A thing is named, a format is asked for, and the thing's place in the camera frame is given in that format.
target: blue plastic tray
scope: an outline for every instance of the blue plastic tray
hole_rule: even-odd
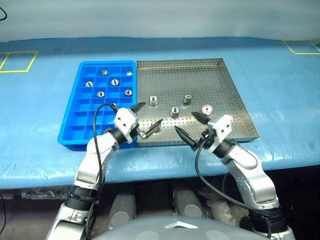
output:
[[[112,86],[113,79],[119,80],[118,86]],[[132,90],[132,96],[126,96],[125,90]],[[105,92],[98,97],[97,92]],[[85,150],[93,138],[93,119],[97,107],[103,103],[115,103],[119,108],[129,108],[137,104],[137,69],[134,61],[85,61],[79,66],[71,95],[65,110],[58,142],[70,150]],[[96,118],[97,134],[108,128],[114,128],[115,113],[109,106],[104,106]],[[122,147],[136,146],[133,143]]]

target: floor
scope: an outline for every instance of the floor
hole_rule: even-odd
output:
[[[281,205],[288,224],[292,227],[296,240],[319,239],[319,166],[269,171],[267,174],[275,183]],[[214,177],[221,181],[222,176]],[[226,183],[232,189],[233,179]],[[202,183],[197,178],[186,178],[184,182],[199,190]],[[148,216],[171,216],[173,214],[170,180],[137,182],[134,184],[138,218]],[[102,193],[99,214],[93,229],[98,236],[107,230],[107,219],[116,193],[123,184],[106,185]],[[6,225],[0,239],[43,240],[57,214],[62,200],[23,199],[15,196],[5,200]],[[0,226],[4,223],[0,213]]]

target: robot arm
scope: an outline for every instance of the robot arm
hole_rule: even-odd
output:
[[[267,236],[269,232],[271,239],[294,240],[292,229],[287,226],[281,211],[275,185],[263,171],[259,157],[243,149],[238,143],[225,139],[232,131],[230,116],[224,115],[211,120],[197,112],[192,112],[192,115],[208,127],[200,140],[195,142],[177,126],[176,132],[194,151],[203,147],[209,154],[213,153],[221,158],[234,177],[242,200],[249,210],[253,231],[263,236]]]
[[[161,124],[161,120],[153,124],[147,133],[139,129],[135,113],[145,105],[139,103],[131,108],[111,107],[116,112],[114,124],[116,128],[107,129],[104,134],[96,137],[101,159],[102,178],[96,151],[92,138],[86,147],[86,154],[81,162],[66,201],[60,206],[58,214],[51,226],[46,240],[84,240],[93,227],[96,210],[102,190],[101,183],[105,182],[106,166],[113,153],[124,143],[132,143],[133,138],[151,136]]]

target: yellow tape line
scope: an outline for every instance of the yellow tape line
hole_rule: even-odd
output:
[[[3,59],[1,65],[0,65],[0,70],[2,69],[2,67],[5,65],[5,62],[7,61],[8,57],[9,57],[10,53],[7,53],[5,58]]]
[[[292,47],[290,47],[285,40],[282,40],[282,42],[287,46],[287,48],[293,53],[293,54],[296,54],[296,55],[320,55],[320,52],[295,52]],[[320,51],[320,49],[315,45],[313,44],[311,41],[309,41],[317,50]]]
[[[0,65],[0,73],[27,73],[29,71],[29,69],[31,68],[32,64],[34,63],[34,61],[36,60],[36,57],[38,55],[39,51],[5,51],[5,52],[0,52],[0,54],[6,54],[4,60],[2,61],[1,65]],[[10,54],[31,54],[34,53],[28,67],[24,70],[3,70],[1,71],[2,67],[4,66],[4,64],[6,63],[8,57]]]

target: metal cylinder part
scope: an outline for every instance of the metal cylinder part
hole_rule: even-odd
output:
[[[157,122],[157,121],[152,121],[152,122],[151,122],[151,126],[152,126],[153,124],[155,124],[156,122]],[[155,133],[160,133],[160,131],[161,131],[161,125],[159,125],[159,127],[156,128]]]
[[[119,85],[119,80],[118,79],[112,79],[111,80],[111,85],[112,86],[118,86]]]
[[[107,70],[107,69],[103,69],[103,70],[100,72],[100,75],[101,75],[101,76],[107,76],[107,75],[108,75],[108,70]]]
[[[105,96],[105,92],[104,91],[98,91],[96,93],[96,96],[99,97],[99,98],[103,98]]]
[[[173,108],[171,108],[170,116],[173,119],[176,119],[177,117],[179,117],[179,111],[179,108],[177,106],[174,106]]]
[[[126,89],[126,90],[124,90],[124,95],[131,96],[132,95],[132,91],[130,89]]]
[[[158,98],[156,96],[151,96],[149,98],[150,106],[157,106],[158,105]]]
[[[182,182],[172,182],[173,203],[180,216],[206,218],[206,213],[196,194]]]
[[[85,86],[86,86],[87,88],[91,88],[91,87],[93,87],[93,85],[94,85],[94,82],[93,82],[93,81],[87,81],[87,82],[85,83]]]
[[[123,193],[113,201],[108,216],[108,229],[113,230],[134,220],[137,216],[136,199],[133,194]]]
[[[212,113],[213,110],[213,107],[209,104],[203,105],[201,108],[202,113],[208,116]]]
[[[192,101],[192,95],[190,95],[190,94],[184,95],[184,97],[183,97],[183,103],[184,104],[190,104],[191,101]]]

